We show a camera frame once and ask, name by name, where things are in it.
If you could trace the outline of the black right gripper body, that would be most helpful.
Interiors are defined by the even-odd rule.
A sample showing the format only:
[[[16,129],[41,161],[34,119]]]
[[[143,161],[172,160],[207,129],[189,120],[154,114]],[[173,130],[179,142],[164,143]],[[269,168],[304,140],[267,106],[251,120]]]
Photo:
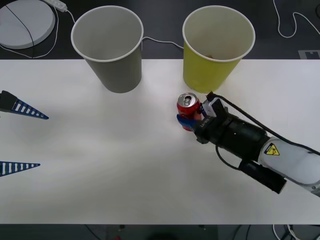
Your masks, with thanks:
[[[206,116],[194,126],[196,140],[201,144],[218,144],[227,127],[233,121],[228,108],[216,109],[217,116]]]

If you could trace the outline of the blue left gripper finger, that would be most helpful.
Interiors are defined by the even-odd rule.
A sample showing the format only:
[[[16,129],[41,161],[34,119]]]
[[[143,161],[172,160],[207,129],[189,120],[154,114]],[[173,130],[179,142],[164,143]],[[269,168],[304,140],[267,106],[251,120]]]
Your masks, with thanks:
[[[5,90],[0,93],[0,111],[43,120],[49,119],[44,113]]]
[[[39,167],[40,163],[27,163],[27,162],[0,162],[0,176],[8,176],[11,174],[19,173],[22,171],[30,170]]]

